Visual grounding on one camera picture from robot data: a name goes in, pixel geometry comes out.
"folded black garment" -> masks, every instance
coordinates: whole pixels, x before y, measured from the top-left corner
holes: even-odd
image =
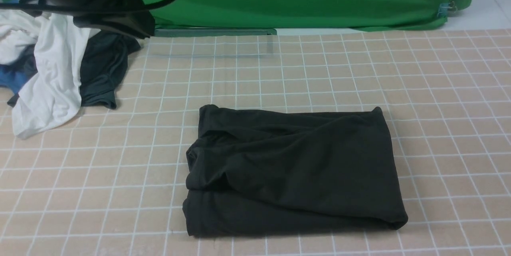
[[[408,221],[382,110],[200,109],[186,152],[190,236],[258,236]]]

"black wire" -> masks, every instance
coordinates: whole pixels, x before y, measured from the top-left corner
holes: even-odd
[[[54,6],[40,4],[18,4],[18,3],[0,3],[0,9],[29,10],[38,12],[53,12],[55,14],[129,14],[132,12],[145,12],[147,10],[157,9],[173,3],[176,0],[161,0],[155,3],[149,3],[137,7],[113,7],[113,8],[84,8],[70,6]]]

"beige grid mat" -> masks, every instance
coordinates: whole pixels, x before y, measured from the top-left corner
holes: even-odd
[[[511,30],[153,38],[120,108],[14,139],[0,90],[0,255],[511,255]],[[181,205],[197,109],[385,111],[398,232],[196,240]]]

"white floor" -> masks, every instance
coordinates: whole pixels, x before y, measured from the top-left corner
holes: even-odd
[[[472,0],[469,8],[449,17],[441,30],[502,29],[511,28],[511,0]],[[335,28],[281,28],[279,35],[345,34],[358,32]]]

